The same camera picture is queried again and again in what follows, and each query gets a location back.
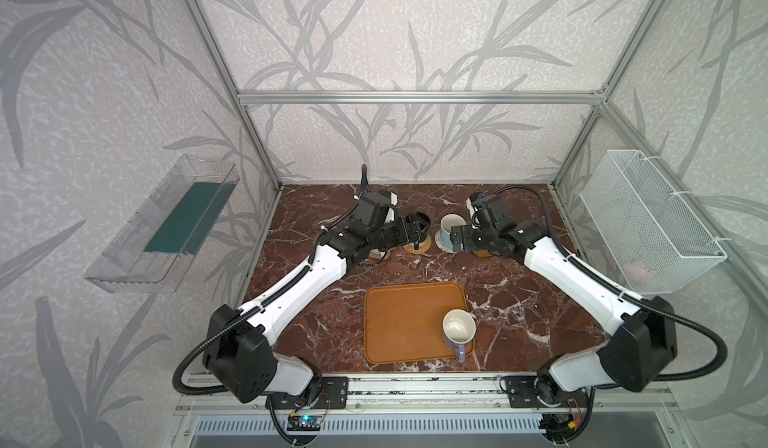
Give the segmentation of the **woven rattan round coaster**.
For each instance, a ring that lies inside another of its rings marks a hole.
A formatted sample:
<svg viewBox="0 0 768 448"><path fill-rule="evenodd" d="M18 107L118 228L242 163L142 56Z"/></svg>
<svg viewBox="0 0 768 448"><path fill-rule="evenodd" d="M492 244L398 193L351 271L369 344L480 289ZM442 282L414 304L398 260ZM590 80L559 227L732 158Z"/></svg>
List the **woven rattan round coaster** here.
<svg viewBox="0 0 768 448"><path fill-rule="evenodd" d="M415 255L425 254L432 247L432 238L428 236L423 242L406 244L403 249Z"/></svg>

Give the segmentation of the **multicolour stitched round coaster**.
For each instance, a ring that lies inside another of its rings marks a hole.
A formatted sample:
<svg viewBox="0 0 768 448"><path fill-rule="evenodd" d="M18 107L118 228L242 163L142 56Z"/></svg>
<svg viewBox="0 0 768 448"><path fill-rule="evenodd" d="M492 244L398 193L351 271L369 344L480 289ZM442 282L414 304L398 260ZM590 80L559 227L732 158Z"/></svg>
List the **multicolour stitched round coaster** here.
<svg viewBox="0 0 768 448"><path fill-rule="evenodd" d="M437 233L434 240L438 248L445 253L456 254L464 252L463 246L461 244L455 245L452 242L451 237L449 235L445 235L442 232Z"/></svg>

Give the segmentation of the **round wooden coaster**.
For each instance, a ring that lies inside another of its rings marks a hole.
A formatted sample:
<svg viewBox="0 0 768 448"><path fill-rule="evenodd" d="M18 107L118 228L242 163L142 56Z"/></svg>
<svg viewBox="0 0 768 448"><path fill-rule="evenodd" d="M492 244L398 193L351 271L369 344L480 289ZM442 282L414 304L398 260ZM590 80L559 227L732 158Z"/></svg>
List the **round wooden coaster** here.
<svg viewBox="0 0 768 448"><path fill-rule="evenodd" d="M472 251L472 254L478 258L490 258L494 256L488 250L475 250Z"/></svg>

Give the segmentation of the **white light-blue mug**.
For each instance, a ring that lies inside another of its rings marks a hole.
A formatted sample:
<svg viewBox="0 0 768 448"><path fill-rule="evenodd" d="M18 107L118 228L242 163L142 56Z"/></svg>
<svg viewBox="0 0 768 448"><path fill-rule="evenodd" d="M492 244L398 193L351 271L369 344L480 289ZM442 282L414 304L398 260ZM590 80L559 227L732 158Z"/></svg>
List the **white light-blue mug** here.
<svg viewBox="0 0 768 448"><path fill-rule="evenodd" d="M440 220L440 228L437 233L444 233L451 237L452 229L455 227L461 227L466 224L466 220L458 214L447 214Z"/></svg>

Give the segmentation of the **white purple mug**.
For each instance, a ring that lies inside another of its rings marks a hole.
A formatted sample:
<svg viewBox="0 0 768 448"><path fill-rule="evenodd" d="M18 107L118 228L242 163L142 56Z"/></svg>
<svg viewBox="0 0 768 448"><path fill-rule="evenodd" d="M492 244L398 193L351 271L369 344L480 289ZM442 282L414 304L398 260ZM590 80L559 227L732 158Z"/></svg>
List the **white purple mug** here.
<svg viewBox="0 0 768 448"><path fill-rule="evenodd" d="M466 361L469 345L473 342L475 335L475 317L469 312L453 309L448 311L443 317L443 340L454 352L459 363Z"/></svg>

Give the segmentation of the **cork paw-shaped coaster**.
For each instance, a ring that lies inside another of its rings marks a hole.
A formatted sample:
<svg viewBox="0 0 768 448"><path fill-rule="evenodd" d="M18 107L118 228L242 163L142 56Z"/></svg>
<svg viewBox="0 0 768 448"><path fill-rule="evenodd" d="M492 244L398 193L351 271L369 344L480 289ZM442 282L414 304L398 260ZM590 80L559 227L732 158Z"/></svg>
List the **cork paw-shaped coaster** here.
<svg viewBox="0 0 768 448"><path fill-rule="evenodd" d="M369 253L368 260L370 262L380 262L382 260L388 259L389 257L390 257L389 252L373 249Z"/></svg>

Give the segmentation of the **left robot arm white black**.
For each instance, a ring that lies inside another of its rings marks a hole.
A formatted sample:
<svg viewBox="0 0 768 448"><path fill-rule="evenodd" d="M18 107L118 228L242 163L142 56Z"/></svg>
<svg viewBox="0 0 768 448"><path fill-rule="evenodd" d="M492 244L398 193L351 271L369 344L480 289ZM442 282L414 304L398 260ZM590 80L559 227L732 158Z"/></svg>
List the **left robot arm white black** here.
<svg viewBox="0 0 768 448"><path fill-rule="evenodd" d="M204 349L204 366L243 404L264 394L286 394L306 404L315 401L322 374L296 356L275 352L281 333L323 290L366 261L372 251L422 244L429 228L429 217L415 212L380 226L351 220L346 227L322 232L308 258L267 291L237 309L224 305L214 312L209 336L243 315L248 318Z"/></svg>

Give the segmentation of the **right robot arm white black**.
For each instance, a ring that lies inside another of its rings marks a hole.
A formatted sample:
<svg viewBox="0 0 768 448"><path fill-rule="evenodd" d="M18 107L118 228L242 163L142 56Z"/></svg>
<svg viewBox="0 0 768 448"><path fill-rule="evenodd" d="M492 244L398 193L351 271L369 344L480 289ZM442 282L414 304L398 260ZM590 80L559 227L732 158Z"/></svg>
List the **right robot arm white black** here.
<svg viewBox="0 0 768 448"><path fill-rule="evenodd" d="M524 222L498 232L492 225L461 225L450 231L456 252L487 251L513 258L543 276L579 304L609 339L554 358L537 372L535 389L546 404L583 388L616 385L642 391L676 356L674 325L637 305L639 299L614 286L565 249L541 226Z"/></svg>

